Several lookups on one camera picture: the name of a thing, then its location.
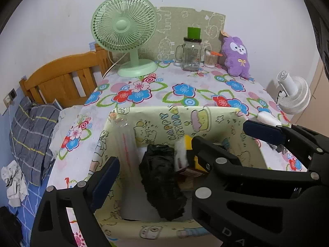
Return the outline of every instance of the glass jar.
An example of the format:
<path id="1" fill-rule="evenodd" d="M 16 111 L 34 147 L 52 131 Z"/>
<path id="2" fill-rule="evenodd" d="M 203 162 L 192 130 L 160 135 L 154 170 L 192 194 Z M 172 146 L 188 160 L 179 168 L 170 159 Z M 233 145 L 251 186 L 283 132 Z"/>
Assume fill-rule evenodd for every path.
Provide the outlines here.
<path id="1" fill-rule="evenodd" d="M 184 37 L 184 44 L 177 46 L 183 49 L 182 69 L 185 71 L 198 71 L 201 62 L 201 39 L 190 39 Z"/>

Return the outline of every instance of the pillow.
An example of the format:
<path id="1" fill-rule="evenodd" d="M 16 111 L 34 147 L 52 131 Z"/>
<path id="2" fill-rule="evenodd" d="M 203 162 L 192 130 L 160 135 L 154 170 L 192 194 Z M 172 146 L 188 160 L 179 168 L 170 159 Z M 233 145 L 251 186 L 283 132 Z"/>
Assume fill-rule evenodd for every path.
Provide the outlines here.
<path id="1" fill-rule="evenodd" d="M 62 110 L 58 117 L 58 123 L 56 124 L 53 135 L 51 138 L 51 144 L 49 149 L 52 151 L 53 156 L 56 158 L 60 147 L 64 141 L 67 132 L 70 130 L 73 122 L 76 120 L 83 105 L 76 105 L 70 108 Z"/>
<path id="2" fill-rule="evenodd" d="M 26 181 L 40 186 L 53 164 L 49 149 L 60 110 L 53 104 L 32 104 L 26 96 L 12 121 L 9 143 Z"/>

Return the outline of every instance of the green lid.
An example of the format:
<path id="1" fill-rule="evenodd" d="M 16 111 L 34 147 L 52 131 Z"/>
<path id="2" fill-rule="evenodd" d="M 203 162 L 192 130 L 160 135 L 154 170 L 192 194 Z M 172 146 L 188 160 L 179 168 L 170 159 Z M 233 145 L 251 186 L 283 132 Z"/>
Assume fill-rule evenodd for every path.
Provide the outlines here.
<path id="1" fill-rule="evenodd" d="M 187 38 L 189 39 L 200 39 L 200 28 L 188 27 L 187 28 Z"/>

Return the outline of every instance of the power cord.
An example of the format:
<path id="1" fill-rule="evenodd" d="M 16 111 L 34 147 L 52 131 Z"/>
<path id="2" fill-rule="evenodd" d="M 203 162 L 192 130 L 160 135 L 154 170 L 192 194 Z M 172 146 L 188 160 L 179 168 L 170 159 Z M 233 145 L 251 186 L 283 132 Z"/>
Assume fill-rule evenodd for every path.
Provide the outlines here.
<path id="1" fill-rule="evenodd" d="M 278 96 L 277 96 L 277 98 L 276 98 L 276 104 L 278 104 L 278 101 L 279 101 L 279 95 L 282 93 L 282 91 L 280 90 L 279 92 L 278 92 Z"/>
<path id="2" fill-rule="evenodd" d="M 8 104 L 8 112 L 9 112 L 9 124 L 10 124 L 10 134 L 12 136 L 12 141 L 13 141 L 13 149 L 14 149 L 14 153 L 15 153 L 15 160 L 17 162 L 17 164 L 19 165 L 19 161 L 17 160 L 17 155 L 16 155 L 16 150 L 15 150 L 15 144 L 14 144 L 14 138 L 13 138 L 13 131 L 12 131 L 12 124 L 10 123 L 10 104 Z M 23 173 L 23 170 L 21 168 L 21 166 L 19 165 L 19 169 L 21 170 L 21 173 L 22 173 L 22 178 L 24 178 L 24 182 L 25 182 L 25 185 L 26 185 L 26 191 L 27 191 L 27 201 L 29 202 L 29 205 L 30 205 L 30 209 L 31 209 L 31 212 L 32 212 L 32 215 L 34 217 L 36 217 L 36 215 L 34 214 L 33 210 L 32 210 L 32 206 L 31 206 L 31 202 L 30 202 L 30 199 L 29 199 L 29 190 L 28 190 L 28 185 L 26 183 L 26 180 L 25 180 L 25 175 Z"/>
<path id="3" fill-rule="evenodd" d="M 121 59 L 123 59 L 123 57 L 126 55 L 127 53 L 125 53 L 122 57 L 120 57 L 120 59 L 116 62 L 116 63 L 114 63 L 106 72 L 105 72 L 105 74 L 103 75 L 103 79 L 105 78 L 105 76 L 108 74 L 108 72 L 111 70 L 111 68 L 113 68 Z M 108 55 L 108 57 L 109 57 L 109 59 L 110 59 L 110 61 L 112 62 L 112 60 L 111 60 L 111 58 L 110 58 L 110 53 L 109 53 L 109 51 L 107 52 L 107 55 Z"/>
<path id="4" fill-rule="evenodd" d="M 107 56 L 109 57 L 109 60 L 111 61 L 112 64 L 114 64 L 115 62 L 111 59 L 111 56 L 110 56 L 110 52 L 107 51 Z"/>

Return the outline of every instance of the purple plush toy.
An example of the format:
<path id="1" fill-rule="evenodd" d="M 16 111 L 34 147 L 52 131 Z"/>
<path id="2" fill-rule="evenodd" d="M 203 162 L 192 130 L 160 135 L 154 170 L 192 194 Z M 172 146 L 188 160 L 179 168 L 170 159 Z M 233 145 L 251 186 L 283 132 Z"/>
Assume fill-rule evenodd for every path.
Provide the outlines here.
<path id="1" fill-rule="evenodd" d="M 224 37 L 222 53 L 226 56 L 225 66 L 231 76 L 249 78 L 248 52 L 238 37 Z"/>

